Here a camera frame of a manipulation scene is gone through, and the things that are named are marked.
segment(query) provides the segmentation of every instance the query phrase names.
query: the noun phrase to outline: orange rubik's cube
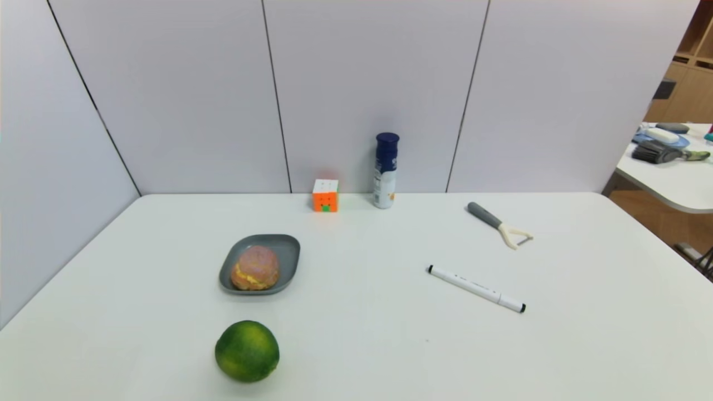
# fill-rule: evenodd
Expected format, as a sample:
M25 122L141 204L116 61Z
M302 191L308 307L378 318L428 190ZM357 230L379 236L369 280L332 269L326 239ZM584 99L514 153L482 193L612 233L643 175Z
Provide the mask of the orange rubik's cube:
M312 190L315 212L336 212L339 203L339 180L316 180Z

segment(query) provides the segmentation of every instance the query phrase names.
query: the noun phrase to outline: green lime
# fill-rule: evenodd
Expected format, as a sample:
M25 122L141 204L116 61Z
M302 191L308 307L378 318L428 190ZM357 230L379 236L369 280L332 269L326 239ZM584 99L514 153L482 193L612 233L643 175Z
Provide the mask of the green lime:
M215 343L215 361L233 379L257 382L277 367L277 340L263 324L243 320L228 327Z

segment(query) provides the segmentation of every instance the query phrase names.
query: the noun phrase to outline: white wall panel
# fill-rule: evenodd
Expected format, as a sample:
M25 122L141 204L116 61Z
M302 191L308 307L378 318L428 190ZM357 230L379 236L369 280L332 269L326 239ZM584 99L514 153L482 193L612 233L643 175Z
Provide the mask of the white wall panel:
M138 197L46 1L2 6L0 327Z
M449 191L600 191L697 0L492 0Z
M376 134L398 192L443 192L486 0L265 0L292 189L371 190Z
M141 193L289 192L260 0L51 0Z

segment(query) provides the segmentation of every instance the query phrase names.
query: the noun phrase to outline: blue cap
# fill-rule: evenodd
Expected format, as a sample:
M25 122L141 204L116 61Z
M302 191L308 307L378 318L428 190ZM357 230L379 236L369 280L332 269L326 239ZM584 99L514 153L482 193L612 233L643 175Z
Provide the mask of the blue cap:
M396 152L399 136L393 132L382 132L376 136L376 151Z

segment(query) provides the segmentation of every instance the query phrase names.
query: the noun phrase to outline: white marker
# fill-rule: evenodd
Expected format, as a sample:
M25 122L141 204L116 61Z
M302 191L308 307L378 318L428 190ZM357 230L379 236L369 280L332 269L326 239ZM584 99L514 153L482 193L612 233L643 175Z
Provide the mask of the white marker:
M525 304L518 302L508 296L505 296L498 291L493 291L490 288L483 287L480 284L475 284L468 279L463 278L457 274L449 273L445 270L435 268L433 265L427 270L429 274L435 275L437 278L447 281L450 284L457 285L464 290L470 291L475 295L481 296L491 302L495 302L498 305L504 306L508 309L512 309L518 313L525 312Z

